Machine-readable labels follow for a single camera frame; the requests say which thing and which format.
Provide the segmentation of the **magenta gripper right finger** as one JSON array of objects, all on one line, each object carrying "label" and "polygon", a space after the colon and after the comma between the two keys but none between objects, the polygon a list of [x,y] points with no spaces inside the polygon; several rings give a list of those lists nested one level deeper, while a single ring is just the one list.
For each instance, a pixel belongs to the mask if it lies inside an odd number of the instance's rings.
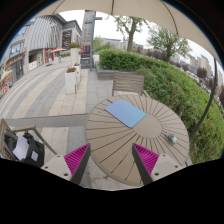
[{"label": "magenta gripper right finger", "polygon": [[132,154],[144,185],[182,169],[182,166],[167,154],[158,155],[136,143],[132,144]]}]

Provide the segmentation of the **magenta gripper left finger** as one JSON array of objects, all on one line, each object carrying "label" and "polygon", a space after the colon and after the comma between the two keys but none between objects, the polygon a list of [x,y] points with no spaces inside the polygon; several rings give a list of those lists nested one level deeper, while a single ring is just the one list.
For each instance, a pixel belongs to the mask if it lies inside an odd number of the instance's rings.
[{"label": "magenta gripper left finger", "polygon": [[42,169],[79,185],[91,154],[90,144],[85,144],[72,152],[55,155]]}]

